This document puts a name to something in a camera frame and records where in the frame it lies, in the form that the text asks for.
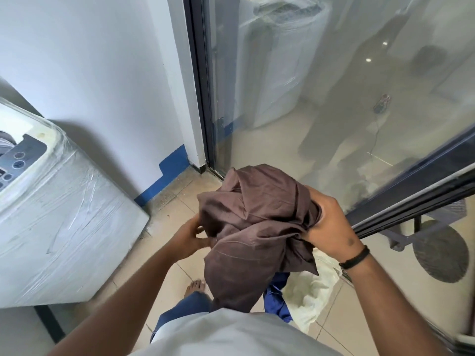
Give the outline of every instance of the washing machine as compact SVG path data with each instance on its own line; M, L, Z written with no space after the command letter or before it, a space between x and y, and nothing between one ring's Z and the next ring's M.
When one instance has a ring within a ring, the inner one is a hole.
M241 0L234 119L254 128L294 109L331 9L321 0Z
M91 299L148 218L64 131L0 99L0 308Z

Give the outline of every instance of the black door frame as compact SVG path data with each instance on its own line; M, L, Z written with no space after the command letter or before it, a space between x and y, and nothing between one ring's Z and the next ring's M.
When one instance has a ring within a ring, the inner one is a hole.
M210 60L205 0L183 0L191 59L199 104L199 115L208 167L215 171L216 143L213 123ZM475 126L418 161L376 195L357 204L347 214L360 238L475 194L475 171L430 188L475 163Z

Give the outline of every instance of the washing machine control panel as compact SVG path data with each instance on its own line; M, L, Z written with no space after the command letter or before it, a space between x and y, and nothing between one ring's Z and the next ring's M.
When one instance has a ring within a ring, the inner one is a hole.
M0 156L0 192L34 164L46 149L43 142L25 134L23 141Z

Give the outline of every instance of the sliding glass door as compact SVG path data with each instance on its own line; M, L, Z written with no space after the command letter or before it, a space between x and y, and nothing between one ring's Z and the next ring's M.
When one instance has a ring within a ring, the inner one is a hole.
M185 0L210 166L267 163L353 225L475 161L475 0Z

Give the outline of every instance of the brown garment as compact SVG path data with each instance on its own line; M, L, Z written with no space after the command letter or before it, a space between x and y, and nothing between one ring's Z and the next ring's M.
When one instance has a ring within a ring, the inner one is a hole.
M320 218L305 186L269 165L230 169L223 185L198 195L208 237L205 257L213 309L249 312L277 271L318 275L313 246L300 235Z

